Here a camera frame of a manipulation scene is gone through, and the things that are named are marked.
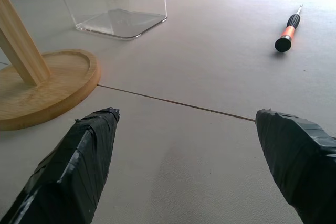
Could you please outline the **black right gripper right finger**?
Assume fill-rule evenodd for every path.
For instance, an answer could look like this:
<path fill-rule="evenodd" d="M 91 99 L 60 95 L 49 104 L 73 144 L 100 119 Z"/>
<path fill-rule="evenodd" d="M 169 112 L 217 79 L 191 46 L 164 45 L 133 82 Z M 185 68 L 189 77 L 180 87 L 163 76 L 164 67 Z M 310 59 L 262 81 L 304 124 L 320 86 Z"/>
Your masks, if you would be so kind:
<path fill-rule="evenodd" d="M 272 177 L 303 224 L 336 224 L 336 139 L 272 110 L 259 110 L 255 123 Z"/>

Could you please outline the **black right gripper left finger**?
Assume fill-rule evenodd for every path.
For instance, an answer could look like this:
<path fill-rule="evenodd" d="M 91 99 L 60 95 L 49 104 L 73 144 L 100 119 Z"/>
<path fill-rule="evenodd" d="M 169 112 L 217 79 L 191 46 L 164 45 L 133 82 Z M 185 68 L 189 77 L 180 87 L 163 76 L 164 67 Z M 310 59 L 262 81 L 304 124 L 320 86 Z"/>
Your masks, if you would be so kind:
<path fill-rule="evenodd" d="M 91 224 L 106 184 L 119 109 L 93 112 L 38 164 L 0 224 Z"/>

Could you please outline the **round wooden stand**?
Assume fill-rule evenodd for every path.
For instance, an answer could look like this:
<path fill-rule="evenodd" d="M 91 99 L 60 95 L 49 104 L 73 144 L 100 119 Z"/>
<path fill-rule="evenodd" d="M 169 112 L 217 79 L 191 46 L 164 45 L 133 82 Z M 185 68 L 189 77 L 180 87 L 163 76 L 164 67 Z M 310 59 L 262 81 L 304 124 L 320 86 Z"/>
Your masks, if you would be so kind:
<path fill-rule="evenodd" d="M 54 119 L 97 86 L 97 57 L 81 49 L 41 54 L 10 0 L 0 0 L 0 49 L 11 64 L 0 70 L 0 131 Z"/>

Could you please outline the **black orange precision screwdriver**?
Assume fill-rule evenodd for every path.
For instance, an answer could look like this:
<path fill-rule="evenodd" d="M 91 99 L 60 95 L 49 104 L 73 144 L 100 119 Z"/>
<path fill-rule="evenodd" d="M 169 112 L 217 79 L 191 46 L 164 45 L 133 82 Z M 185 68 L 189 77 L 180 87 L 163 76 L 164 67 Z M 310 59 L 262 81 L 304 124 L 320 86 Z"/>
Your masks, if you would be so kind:
<path fill-rule="evenodd" d="M 295 30 L 299 26 L 303 4 L 301 4 L 296 13 L 292 14 L 286 24 L 286 28 L 279 39 L 275 42 L 275 49 L 278 52 L 286 52 L 292 46 L 292 39 L 295 33 Z"/>

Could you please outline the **clear plastic box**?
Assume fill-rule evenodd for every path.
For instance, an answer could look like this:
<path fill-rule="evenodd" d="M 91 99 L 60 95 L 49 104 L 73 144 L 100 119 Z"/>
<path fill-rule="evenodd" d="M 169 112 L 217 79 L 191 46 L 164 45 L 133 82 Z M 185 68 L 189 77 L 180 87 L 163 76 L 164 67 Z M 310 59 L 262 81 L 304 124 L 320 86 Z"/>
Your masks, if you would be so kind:
<path fill-rule="evenodd" d="M 167 20 L 166 0 L 64 0 L 80 31 L 135 39 Z"/>

